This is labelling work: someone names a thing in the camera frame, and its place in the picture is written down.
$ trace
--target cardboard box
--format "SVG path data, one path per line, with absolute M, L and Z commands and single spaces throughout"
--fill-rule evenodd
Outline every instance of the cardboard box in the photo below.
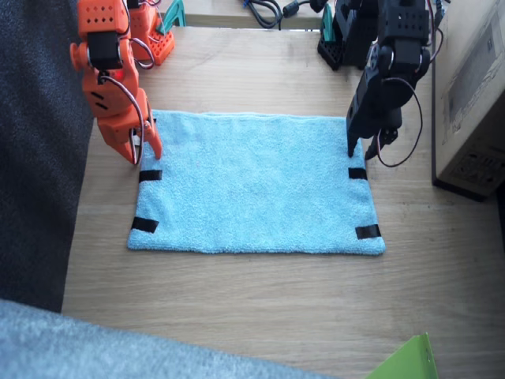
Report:
M 433 184 L 483 200 L 505 180 L 505 0 L 452 2 L 440 29 Z

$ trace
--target light blue towel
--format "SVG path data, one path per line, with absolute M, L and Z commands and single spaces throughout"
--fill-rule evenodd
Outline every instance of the light blue towel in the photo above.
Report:
M 384 252 L 368 181 L 350 177 L 365 173 L 365 161 L 361 143 L 347 155 L 344 118 L 155 118 L 163 157 L 146 145 L 130 249 Z

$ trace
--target wooden surface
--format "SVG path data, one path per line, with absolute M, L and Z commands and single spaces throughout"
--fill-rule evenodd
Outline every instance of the wooden surface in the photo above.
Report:
M 281 9 L 291 0 L 278 0 Z M 163 13 L 172 1 L 164 0 L 159 10 Z M 261 28 L 249 8 L 244 8 L 244 0 L 186 0 L 184 1 L 188 26 L 213 26 L 220 28 Z M 256 6 L 258 13 L 273 20 L 272 11 Z M 323 12 L 315 13 L 309 4 L 300 6 L 296 16 L 282 20 L 282 28 L 317 29 L 321 26 Z
M 157 109 L 347 112 L 361 73 L 333 73 L 318 33 L 176 29 L 177 46 L 141 85 Z M 425 130 L 404 166 L 368 176 L 382 257 L 129 251 L 138 172 L 94 130 L 63 313 L 344 378 L 363 378 L 429 332 L 443 378 L 505 372 L 505 254 L 496 202 L 433 188 L 431 75 L 417 86 Z M 384 159 L 411 148 L 413 101 Z

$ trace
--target gray carpet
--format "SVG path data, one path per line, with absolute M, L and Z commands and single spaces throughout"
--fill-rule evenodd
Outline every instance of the gray carpet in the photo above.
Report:
M 9 379 L 317 379 L 259 359 L 123 332 L 0 301 L 0 372 Z

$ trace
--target gray fabric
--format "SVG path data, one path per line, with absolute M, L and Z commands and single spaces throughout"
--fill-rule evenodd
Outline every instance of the gray fabric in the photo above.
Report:
M 59 311 L 92 127 L 76 0 L 2 0 L 0 25 L 0 298 Z
M 259 359 L 101 328 L 3 301 L 0 301 L 0 372 L 9 379 L 324 378 Z

